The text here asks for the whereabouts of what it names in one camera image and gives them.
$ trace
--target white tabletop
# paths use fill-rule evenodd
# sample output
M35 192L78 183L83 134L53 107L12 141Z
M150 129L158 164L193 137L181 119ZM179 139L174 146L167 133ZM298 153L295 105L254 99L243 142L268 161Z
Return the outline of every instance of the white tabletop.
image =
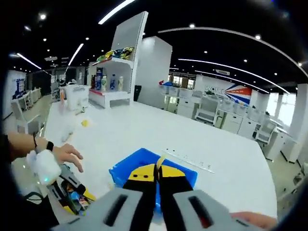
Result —
M168 148L187 154L195 162L211 164L215 173L167 155L167 159L197 171L195 189L202 189L230 212L277 216L270 169L255 141L136 102L109 110L90 105L78 116L61 114L60 107L60 102L52 104L45 137L55 145L62 145L59 129L76 125L69 143L84 156L81 161L84 173L79 173L76 167L71 169L97 198L109 190L108 169L114 164L142 147L159 155L166 154L163 150ZM90 122L87 128L80 124L83 119ZM150 230L161 230L161 226L165 229L163 223L153 223Z

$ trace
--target black wristband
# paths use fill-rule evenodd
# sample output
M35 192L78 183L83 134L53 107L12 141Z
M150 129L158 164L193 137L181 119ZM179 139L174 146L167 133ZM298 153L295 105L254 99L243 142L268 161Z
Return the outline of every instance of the black wristband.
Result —
M52 150L53 150L53 142L48 141L46 149L52 152Z

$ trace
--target blue tray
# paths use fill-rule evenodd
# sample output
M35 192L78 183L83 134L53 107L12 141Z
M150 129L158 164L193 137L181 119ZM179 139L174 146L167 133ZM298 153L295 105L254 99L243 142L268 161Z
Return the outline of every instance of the blue tray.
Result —
M112 179L116 184L116 186L122 188L133 170L141 166L156 164L159 158L160 158L159 155L156 155L155 153L152 153L145 148L141 148L138 151L134 152L132 155L126 157L124 160L114 165L113 168L109 170L109 173L111 174ZM185 176L188 182L191 184L191 186L194 187L197 180L197 175L198 175L197 172L185 168L181 165L177 165L167 159L164 160L163 164L181 170L183 173L185 173ZM156 184L155 211L157 213L161 213L158 183Z

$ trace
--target black ceiling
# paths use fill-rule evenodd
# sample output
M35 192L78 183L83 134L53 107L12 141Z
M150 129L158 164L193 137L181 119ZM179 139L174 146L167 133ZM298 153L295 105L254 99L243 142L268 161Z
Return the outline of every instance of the black ceiling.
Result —
M103 16L123 1L109 0L95 4L88 1L48 1L39 4L27 1L17 4L13 1L8 6L8 11L13 12L10 16L12 20L8 21L10 52L19 52L38 66L50 69L52 63L44 58L57 56L58 60L54 63L65 65L61 63L61 58L70 59L80 43L84 43L72 66L86 66L89 61L96 60L110 49L118 24L135 14L148 11L145 36L158 36L172 45L171 66L176 65L184 73L225 70L230 71L232 78L267 90L272 88L268 82L241 71L212 64L179 61L179 58L240 68L274 83L289 86L288 90L295 90L295 83L308 83L307 76L296 64L254 39L209 30L158 33L194 23L196 27L217 27L251 36L260 34L263 41L277 47L296 62L302 62L302 67L308 71L308 65L305 64L308 61L307 50L303 42L308 41L305 1L136 0L103 25L98 24ZM39 13L47 14L45 21L38 20ZM14 66L23 71L26 69L27 72L38 70L20 58L10 59L8 68L13 69Z

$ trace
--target plastic bottle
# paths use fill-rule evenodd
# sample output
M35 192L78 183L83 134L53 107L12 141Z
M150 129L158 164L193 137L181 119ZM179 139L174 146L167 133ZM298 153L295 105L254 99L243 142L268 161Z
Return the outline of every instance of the plastic bottle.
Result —
M106 91L106 85L107 85L107 76L103 76L103 78L102 78L102 91Z
M115 90L116 89L116 75L115 74L113 74L112 75L112 78L111 78L111 80L110 80L110 90Z
M118 91L123 90L123 76L120 76L119 78L119 85L118 85Z

